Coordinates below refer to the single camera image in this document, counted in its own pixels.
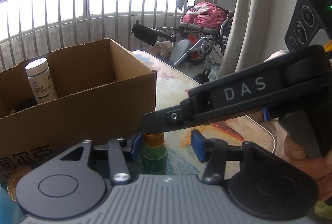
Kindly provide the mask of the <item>person's right hand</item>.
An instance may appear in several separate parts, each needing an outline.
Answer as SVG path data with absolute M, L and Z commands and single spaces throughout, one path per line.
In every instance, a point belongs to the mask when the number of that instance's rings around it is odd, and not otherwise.
M 309 159 L 305 150 L 286 135 L 282 157 L 315 180 L 319 190 L 318 201 L 322 202 L 331 197 L 331 150 L 326 157 Z

